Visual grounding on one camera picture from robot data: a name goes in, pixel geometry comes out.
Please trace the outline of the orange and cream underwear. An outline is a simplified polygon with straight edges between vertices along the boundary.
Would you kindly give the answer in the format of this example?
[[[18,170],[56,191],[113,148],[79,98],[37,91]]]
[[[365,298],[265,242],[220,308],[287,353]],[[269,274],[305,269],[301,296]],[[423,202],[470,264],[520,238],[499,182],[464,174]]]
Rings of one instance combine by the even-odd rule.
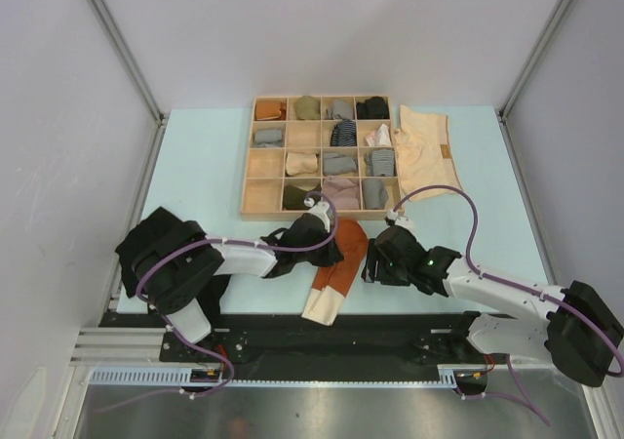
[[[320,267],[301,314],[303,319],[331,326],[344,304],[368,250],[369,238],[359,223],[350,218],[338,220],[335,241],[343,260],[331,267]]]

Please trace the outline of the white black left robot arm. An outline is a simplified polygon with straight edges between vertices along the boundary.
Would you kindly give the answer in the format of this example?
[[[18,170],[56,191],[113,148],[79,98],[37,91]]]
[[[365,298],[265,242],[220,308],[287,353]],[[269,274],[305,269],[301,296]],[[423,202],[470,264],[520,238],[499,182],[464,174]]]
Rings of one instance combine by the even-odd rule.
[[[118,246],[124,285],[182,335],[192,359],[209,358],[220,299],[234,275],[271,279],[302,262],[326,268],[343,261],[328,219],[305,213],[255,242],[210,238],[198,222],[160,208]]]

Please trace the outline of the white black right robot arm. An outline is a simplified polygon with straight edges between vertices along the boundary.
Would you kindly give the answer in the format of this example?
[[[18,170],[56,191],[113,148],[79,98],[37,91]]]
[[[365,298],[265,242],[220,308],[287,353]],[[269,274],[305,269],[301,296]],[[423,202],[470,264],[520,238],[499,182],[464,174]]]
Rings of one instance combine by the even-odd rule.
[[[362,278],[493,309],[491,315],[469,314],[449,338],[450,352],[461,362],[482,353],[516,354],[550,362],[590,387],[614,374],[610,366],[617,359],[623,326],[586,283],[562,288],[514,282],[480,269],[455,250],[425,249],[399,225],[370,239]]]

